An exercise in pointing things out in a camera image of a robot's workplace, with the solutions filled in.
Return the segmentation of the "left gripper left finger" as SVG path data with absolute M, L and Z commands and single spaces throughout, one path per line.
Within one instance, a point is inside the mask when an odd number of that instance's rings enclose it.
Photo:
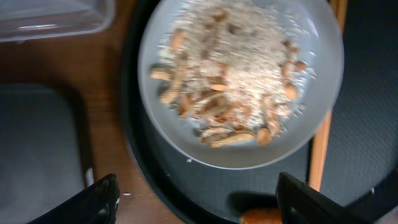
M 29 224 L 115 224 L 120 199 L 115 174 L 108 174 Z

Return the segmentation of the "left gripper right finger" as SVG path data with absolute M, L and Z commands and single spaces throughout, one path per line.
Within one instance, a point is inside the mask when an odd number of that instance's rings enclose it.
M 375 209 L 362 213 L 349 210 L 287 172 L 279 174 L 276 197 L 282 223 L 295 223 L 295 213 L 307 223 L 375 223 L 379 220 Z

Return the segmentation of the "orange carrot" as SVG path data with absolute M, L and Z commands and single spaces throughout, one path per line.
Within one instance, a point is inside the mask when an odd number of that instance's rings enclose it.
M 281 212 L 278 208 L 255 208 L 242 214 L 240 224 L 282 224 Z

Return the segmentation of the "wooden chopstick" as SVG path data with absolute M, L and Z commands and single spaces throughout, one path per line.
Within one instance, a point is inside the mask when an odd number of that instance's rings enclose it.
M 343 34 L 346 22 L 348 0 L 330 0 L 330 5 L 337 18 L 339 28 Z M 328 112 L 316 135 L 313 138 L 310 156 L 308 184 L 316 191 L 320 191 L 323 171 L 328 149 L 328 140 L 332 119 L 332 110 Z

